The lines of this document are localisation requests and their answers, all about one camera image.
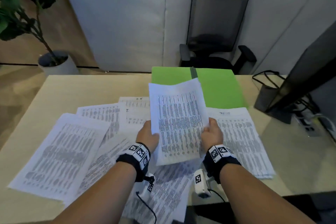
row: black office chair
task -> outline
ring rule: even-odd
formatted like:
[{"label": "black office chair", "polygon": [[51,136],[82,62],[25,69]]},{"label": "black office chair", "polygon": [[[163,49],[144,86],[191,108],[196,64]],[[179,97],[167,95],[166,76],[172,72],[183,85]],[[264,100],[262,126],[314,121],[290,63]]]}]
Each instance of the black office chair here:
[{"label": "black office chair", "polygon": [[248,0],[191,0],[187,44],[180,44],[181,67],[231,69],[238,74],[246,61],[256,63],[253,52],[238,46],[241,55],[232,65],[215,52],[232,52]]}]

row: person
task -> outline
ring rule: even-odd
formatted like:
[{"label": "person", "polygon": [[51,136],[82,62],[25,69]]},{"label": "person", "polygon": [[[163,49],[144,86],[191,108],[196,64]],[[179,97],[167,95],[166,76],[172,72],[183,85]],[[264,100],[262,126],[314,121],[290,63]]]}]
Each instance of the person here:
[{"label": "person", "polygon": [[[223,143],[223,134],[216,120],[210,118],[209,124],[210,126],[204,128],[201,134],[202,146],[207,152],[215,145]],[[145,145],[150,153],[154,152],[159,143],[159,135],[152,135],[150,121],[145,122],[136,142]],[[299,209],[251,175],[239,162],[227,163],[218,172],[220,184],[238,223],[314,223]],[[51,223],[118,223],[136,179],[137,171],[132,164],[117,162]]]}]

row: person's left arm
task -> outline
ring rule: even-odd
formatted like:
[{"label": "person's left arm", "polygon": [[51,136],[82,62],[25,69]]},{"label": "person's left arm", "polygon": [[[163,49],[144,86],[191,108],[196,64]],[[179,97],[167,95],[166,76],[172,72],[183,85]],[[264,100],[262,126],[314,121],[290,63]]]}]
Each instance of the person's left arm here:
[{"label": "person's left arm", "polygon": [[[136,141],[145,144],[151,153],[154,152],[159,135],[152,135],[150,121],[145,122]],[[136,176],[137,172],[131,164],[117,162],[51,224],[118,223]]]}]

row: black monitor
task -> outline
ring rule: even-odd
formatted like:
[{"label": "black monitor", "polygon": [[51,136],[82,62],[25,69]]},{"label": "black monitor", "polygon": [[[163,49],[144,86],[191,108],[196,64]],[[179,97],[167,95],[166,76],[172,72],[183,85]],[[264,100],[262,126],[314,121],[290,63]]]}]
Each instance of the black monitor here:
[{"label": "black monitor", "polygon": [[279,89],[263,85],[254,107],[291,123],[294,102],[336,76],[336,22],[301,55]]}]

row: chair backrest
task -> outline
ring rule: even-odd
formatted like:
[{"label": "chair backrest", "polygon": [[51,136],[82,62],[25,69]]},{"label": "chair backrest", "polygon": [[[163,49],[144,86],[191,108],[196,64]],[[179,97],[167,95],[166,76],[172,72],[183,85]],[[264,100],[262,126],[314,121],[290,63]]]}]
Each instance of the chair backrest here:
[{"label": "chair backrest", "polygon": [[187,45],[197,56],[231,52],[248,0],[191,0]]}]

